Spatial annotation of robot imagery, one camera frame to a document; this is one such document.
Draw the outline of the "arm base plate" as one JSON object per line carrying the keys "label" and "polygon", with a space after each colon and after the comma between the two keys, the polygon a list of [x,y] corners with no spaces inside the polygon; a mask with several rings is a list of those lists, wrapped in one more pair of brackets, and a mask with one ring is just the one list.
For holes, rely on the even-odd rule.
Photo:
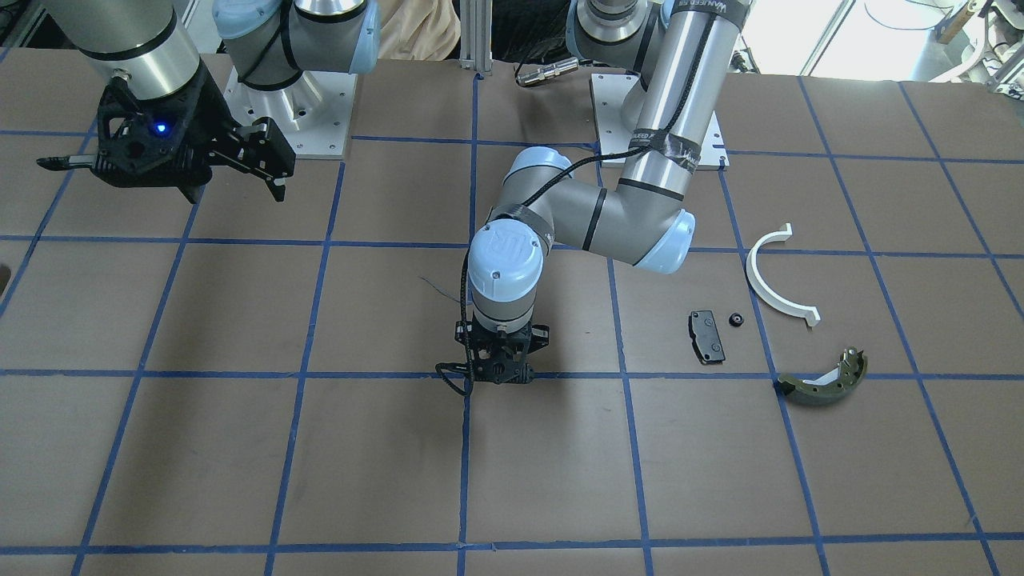
{"label": "arm base plate", "polygon": [[[639,77],[633,74],[591,75],[591,95],[601,154],[625,152],[646,96],[638,82]],[[713,114],[703,137],[698,168],[716,170],[728,165],[719,121]]]}
{"label": "arm base plate", "polygon": [[236,70],[223,95],[234,120],[251,124],[270,117],[299,159],[343,160],[349,142],[358,75],[307,70],[295,84],[260,91],[238,81]]}

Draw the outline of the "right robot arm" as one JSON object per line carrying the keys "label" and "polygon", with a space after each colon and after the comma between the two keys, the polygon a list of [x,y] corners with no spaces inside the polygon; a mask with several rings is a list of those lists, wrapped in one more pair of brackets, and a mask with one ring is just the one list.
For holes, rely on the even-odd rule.
{"label": "right robot arm", "polygon": [[238,83],[257,101],[233,114],[169,1],[47,1],[106,77],[98,149],[44,157],[106,186],[175,187],[197,204],[213,167],[252,174],[284,201],[296,152],[286,140],[322,108],[315,73],[362,75],[379,58],[374,1],[216,1],[212,15]]}

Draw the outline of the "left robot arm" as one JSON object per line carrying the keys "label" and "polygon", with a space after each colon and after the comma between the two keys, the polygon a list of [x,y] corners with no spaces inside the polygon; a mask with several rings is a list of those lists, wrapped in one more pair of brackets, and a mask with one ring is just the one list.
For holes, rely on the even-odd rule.
{"label": "left robot arm", "polygon": [[660,274],[677,272],[694,240],[683,207],[750,1],[573,1],[566,44],[582,58],[630,70],[632,121],[624,168],[610,189],[574,177],[551,147],[527,147],[502,180],[498,203],[463,260],[457,342],[462,363],[440,377],[528,383],[528,354],[547,346],[534,323],[535,293],[552,245],[567,246]]}

